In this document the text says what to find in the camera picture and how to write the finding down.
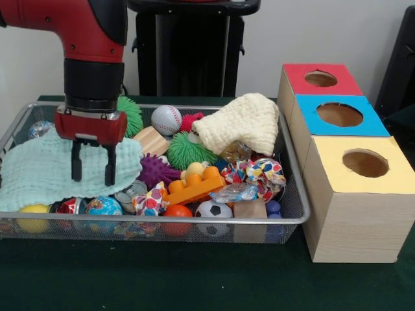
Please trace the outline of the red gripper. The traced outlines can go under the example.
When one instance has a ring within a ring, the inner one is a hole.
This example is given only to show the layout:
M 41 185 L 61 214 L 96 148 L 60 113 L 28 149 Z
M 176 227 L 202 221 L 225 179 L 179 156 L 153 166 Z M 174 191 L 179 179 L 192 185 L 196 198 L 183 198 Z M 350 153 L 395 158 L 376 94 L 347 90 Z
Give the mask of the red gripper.
M 126 113 L 115 111 L 112 113 L 81 112 L 70 110 L 64 105 L 58 106 L 54 125 L 58 135 L 72 140 L 71 149 L 71 178 L 73 181 L 82 180 L 82 160 L 79 139 L 95 141 L 101 145 L 117 145 L 126 133 L 128 121 Z M 105 185 L 115 185 L 116 174 L 116 146 L 104 146 L 108 155 L 105 168 Z

